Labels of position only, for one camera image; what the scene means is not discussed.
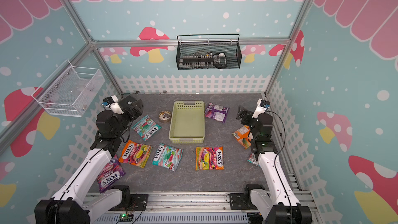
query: white polka dot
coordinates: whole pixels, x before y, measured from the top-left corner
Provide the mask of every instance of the white polka dot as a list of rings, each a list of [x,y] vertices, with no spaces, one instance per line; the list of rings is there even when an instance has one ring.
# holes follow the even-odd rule
[[[381,128],[376,128],[376,133],[377,133],[378,135],[383,134],[383,129],[381,129]]]
[[[363,172],[356,173],[356,176],[369,188],[373,189],[372,179]]]
[[[11,74],[11,69],[8,67],[0,67],[0,73],[4,76],[9,76]]]
[[[34,91],[35,91],[34,87],[24,87],[21,89],[21,92],[27,96],[31,96]]]
[[[341,126],[340,126],[339,124],[335,124],[335,125],[334,125],[334,130],[335,130],[336,132],[340,132],[340,131],[341,131]]]
[[[157,29],[157,30],[156,30],[156,35],[162,37],[162,36],[164,36],[164,33],[163,33],[162,31],[160,31],[160,30]]]
[[[377,163],[373,163],[373,166],[375,167],[375,170],[377,171],[377,173],[379,173],[382,177],[393,178],[397,174],[395,171],[390,170],[390,169],[388,169],[384,166],[381,166]]]
[[[4,170],[6,172],[10,172],[12,171],[12,169],[14,168],[15,164],[14,163],[7,163],[7,165],[4,167]]]
[[[347,134],[352,136],[352,127],[347,127]]]
[[[390,97],[390,93],[386,90],[381,90],[377,93],[377,98],[381,101],[385,101]]]
[[[30,131],[27,135],[26,135],[26,142],[30,145],[33,145],[33,143],[35,142],[35,137],[36,137],[36,131]]]
[[[1,125],[4,126],[4,127],[6,127],[6,126],[8,126],[10,123],[11,123],[11,121],[3,121],[3,122],[1,122]]]
[[[340,144],[340,148],[343,152],[347,151],[347,146],[345,144]]]

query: purple candy bag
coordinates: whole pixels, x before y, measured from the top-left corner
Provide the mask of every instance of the purple candy bag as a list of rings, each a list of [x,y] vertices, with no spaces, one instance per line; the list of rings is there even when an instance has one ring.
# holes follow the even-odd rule
[[[109,161],[97,177],[99,185],[99,192],[105,192],[117,179],[124,176],[126,173],[120,166],[117,156],[115,155],[111,161]]]
[[[213,103],[209,103],[205,110],[205,116],[225,123],[226,115],[229,107],[222,107]]]

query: plastic basket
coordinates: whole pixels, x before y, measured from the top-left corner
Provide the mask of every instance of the plastic basket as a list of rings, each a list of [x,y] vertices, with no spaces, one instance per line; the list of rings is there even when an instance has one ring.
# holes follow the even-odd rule
[[[205,103],[176,101],[169,139],[175,144],[202,144],[205,139]]]
[[[66,60],[33,92],[32,97],[49,114],[82,117],[104,82],[101,70],[75,67]]]

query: cable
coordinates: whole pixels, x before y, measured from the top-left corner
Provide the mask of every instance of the cable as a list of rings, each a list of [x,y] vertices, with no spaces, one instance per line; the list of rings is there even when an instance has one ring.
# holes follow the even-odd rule
[[[84,167],[86,167],[86,165],[89,163],[89,161],[95,157],[100,151],[102,151],[102,149],[100,149],[99,151],[97,151],[89,160],[86,161],[86,163],[83,165],[82,169],[79,171],[79,173],[77,173],[77,176],[75,178],[73,178],[72,182],[69,184],[69,186],[67,187],[67,189],[65,189],[64,193],[62,194],[61,198],[58,200],[58,204],[57,204],[57,209],[55,210],[55,224],[57,224],[57,213],[58,213],[58,209],[59,209],[59,204],[62,200],[62,197],[64,197],[66,191],[72,186],[73,182],[76,180],[76,178],[80,175],[80,173],[83,171]]]
[[[267,111],[267,112],[275,113],[275,114],[278,116],[278,118],[279,118],[279,119],[281,120],[281,122],[282,122],[283,133],[285,134],[285,135],[284,135],[284,139],[283,139],[283,146],[282,146],[282,149],[281,149],[281,150],[276,154],[276,156],[275,156],[275,159],[274,159],[274,166],[275,166],[276,173],[278,174],[279,180],[280,180],[281,183],[282,183],[283,190],[285,191],[285,193],[286,193],[286,195],[287,195],[287,200],[289,201],[289,204],[290,204],[290,211],[291,211],[290,223],[292,224],[292,223],[293,223],[293,207],[292,207],[292,203],[290,202],[289,195],[288,195],[288,193],[287,193],[287,191],[286,191],[285,185],[284,185],[283,182],[282,182],[281,176],[279,175],[279,172],[278,172],[278,170],[276,169],[276,158],[278,157],[279,153],[282,152],[283,148],[285,148],[285,144],[286,144],[286,130],[285,130],[285,124],[283,123],[283,120],[282,120],[282,118],[279,116],[279,114],[277,114],[276,112],[272,112],[272,111]]]

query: fruits candy bag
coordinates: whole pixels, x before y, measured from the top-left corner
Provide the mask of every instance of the fruits candy bag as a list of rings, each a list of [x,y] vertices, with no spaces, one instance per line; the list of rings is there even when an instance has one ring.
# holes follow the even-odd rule
[[[254,153],[250,154],[250,156],[248,158],[248,162],[251,162],[252,164],[260,167],[260,165],[258,164],[258,161],[256,160],[256,156],[254,155]]]
[[[253,138],[251,133],[250,133],[250,137],[249,137],[249,132],[250,132],[250,127],[249,126],[242,126],[237,131],[232,132],[232,136],[234,136],[236,138],[236,140],[243,147],[245,147],[245,149],[247,149],[247,148],[249,148],[251,146],[250,141]]]
[[[141,168],[145,167],[149,158],[152,146],[147,144],[139,144],[129,140],[123,148],[122,157],[119,158],[121,163],[129,163]]]
[[[176,171],[181,160],[183,149],[167,146],[160,143],[152,164]]]
[[[132,128],[144,139],[144,141],[146,141],[162,127],[146,115],[139,122],[135,123]]]
[[[212,118],[217,121],[225,123],[228,110],[229,107],[223,107],[213,103],[209,103],[209,105],[205,110],[205,117]]]
[[[99,192],[105,192],[117,179],[121,178],[125,174],[126,173],[123,171],[123,168],[120,166],[119,161],[117,161],[117,156],[115,155],[97,176]]]
[[[222,147],[196,147],[196,169],[224,169]]]

